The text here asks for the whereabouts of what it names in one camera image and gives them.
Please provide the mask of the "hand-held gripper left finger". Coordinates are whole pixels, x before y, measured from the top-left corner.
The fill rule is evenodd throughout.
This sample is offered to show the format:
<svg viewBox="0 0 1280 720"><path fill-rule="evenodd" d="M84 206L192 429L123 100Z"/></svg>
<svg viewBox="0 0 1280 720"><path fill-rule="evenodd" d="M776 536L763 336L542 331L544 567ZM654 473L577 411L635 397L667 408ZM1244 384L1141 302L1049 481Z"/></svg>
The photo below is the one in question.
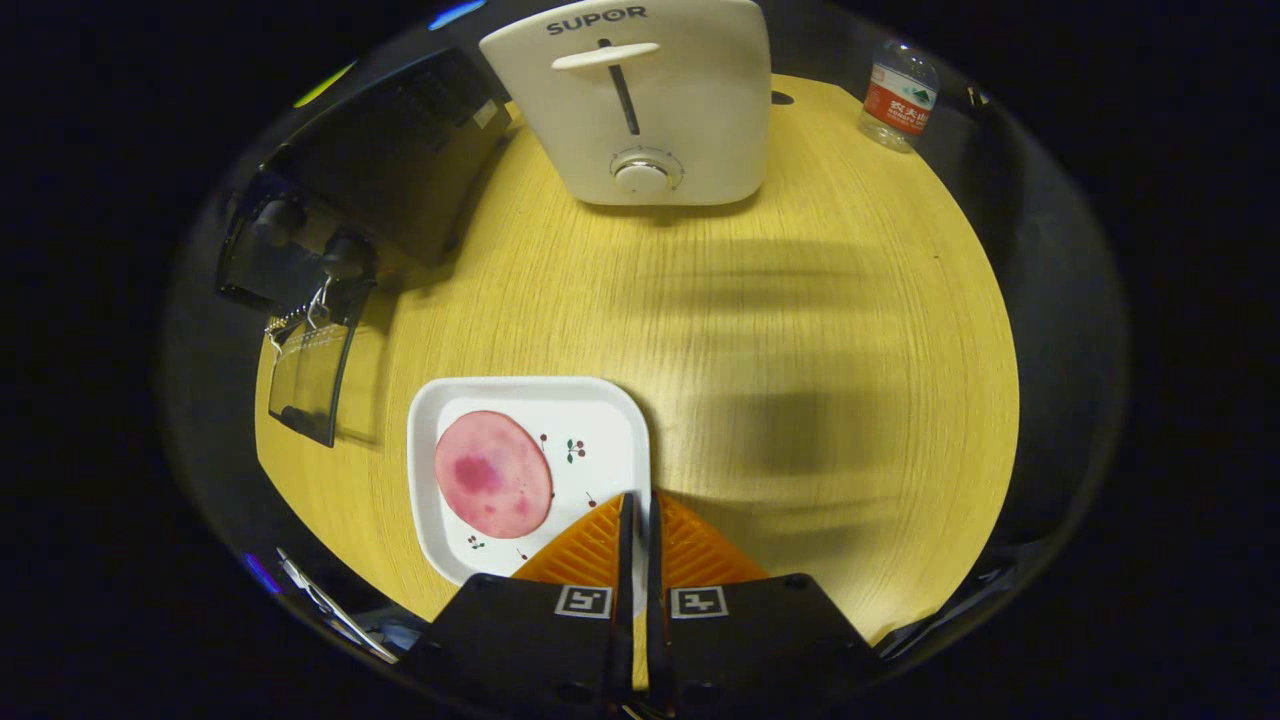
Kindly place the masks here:
<svg viewBox="0 0 1280 720"><path fill-rule="evenodd" d="M471 575L401 659L402 676L471 719L616 719L632 691L634 495L613 520L608 585Z"/></svg>

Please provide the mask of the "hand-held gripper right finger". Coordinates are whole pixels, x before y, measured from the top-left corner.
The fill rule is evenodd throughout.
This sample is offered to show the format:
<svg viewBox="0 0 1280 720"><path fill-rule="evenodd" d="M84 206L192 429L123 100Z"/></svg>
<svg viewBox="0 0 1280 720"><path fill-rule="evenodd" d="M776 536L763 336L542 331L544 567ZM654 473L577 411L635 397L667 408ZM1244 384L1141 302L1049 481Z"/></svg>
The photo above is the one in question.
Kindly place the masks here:
<svg viewBox="0 0 1280 720"><path fill-rule="evenodd" d="M646 529L649 700L667 719L829 719L884 675L819 582L771 575L672 495Z"/></svg>

